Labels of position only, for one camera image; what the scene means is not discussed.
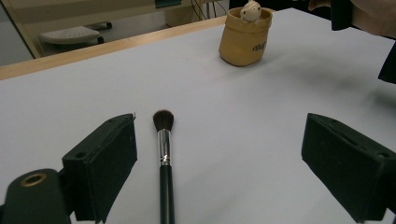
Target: white table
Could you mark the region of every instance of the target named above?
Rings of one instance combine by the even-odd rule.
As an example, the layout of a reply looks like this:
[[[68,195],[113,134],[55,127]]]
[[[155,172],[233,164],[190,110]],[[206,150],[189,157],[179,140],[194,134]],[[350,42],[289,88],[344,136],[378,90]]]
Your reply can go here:
[[[393,41],[288,9],[263,59],[234,67],[218,54],[222,30],[0,81],[0,201],[19,175],[60,170],[102,122],[135,112],[138,161],[107,223],[159,223],[152,115],[167,108],[177,223],[354,223],[301,160],[305,119],[338,119],[396,148],[396,86],[376,78]]]

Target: cylindrical container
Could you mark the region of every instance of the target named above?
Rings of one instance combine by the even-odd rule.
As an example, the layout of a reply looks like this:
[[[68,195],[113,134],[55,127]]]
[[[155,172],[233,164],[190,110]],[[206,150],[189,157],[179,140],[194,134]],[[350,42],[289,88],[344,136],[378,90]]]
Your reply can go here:
[[[262,8],[257,21],[243,22],[241,9],[237,7],[228,11],[219,46],[221,58],[235,66],[246,66],[262,58],[272,21],[271,11]]]

